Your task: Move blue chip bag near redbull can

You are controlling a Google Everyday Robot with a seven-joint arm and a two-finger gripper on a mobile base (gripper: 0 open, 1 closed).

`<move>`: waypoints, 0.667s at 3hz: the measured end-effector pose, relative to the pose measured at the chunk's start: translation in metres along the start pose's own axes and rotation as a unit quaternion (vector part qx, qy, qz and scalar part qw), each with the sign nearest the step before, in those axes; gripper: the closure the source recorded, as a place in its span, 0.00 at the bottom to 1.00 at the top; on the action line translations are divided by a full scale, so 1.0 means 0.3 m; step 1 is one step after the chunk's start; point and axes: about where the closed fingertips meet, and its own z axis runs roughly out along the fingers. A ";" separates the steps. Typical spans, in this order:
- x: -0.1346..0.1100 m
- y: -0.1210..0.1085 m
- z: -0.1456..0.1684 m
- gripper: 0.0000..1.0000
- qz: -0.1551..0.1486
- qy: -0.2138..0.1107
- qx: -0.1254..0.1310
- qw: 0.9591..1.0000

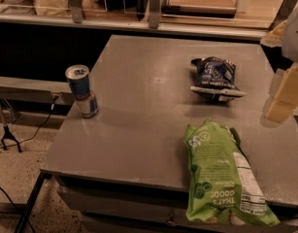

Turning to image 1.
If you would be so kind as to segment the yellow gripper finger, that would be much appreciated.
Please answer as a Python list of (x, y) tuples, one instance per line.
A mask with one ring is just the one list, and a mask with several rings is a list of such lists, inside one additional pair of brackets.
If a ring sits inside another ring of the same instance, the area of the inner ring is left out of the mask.
[(298, 63), (287, 70), (278, 69), (272, 78), (269, 97), (264, 105), (264, 121), (282, 124), (298, 108)]
[(273, 30), (268, 32), (261, 40), (260, 44), (265, 47), (275, 48), (282, 45), (282, 36), (286, 26), (286, 21), (284, 20), (279, 25), (277, 25)]

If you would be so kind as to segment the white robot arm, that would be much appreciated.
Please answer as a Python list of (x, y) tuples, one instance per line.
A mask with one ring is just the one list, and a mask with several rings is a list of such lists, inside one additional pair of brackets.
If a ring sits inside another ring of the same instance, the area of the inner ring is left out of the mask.
[(283, 123), (298, 107), (298, 7), (260, 41), (269, 51), (281, 49), (281, 56), (292, 61), (285, 71), (278, 68), (264, 106), (264, 117)]

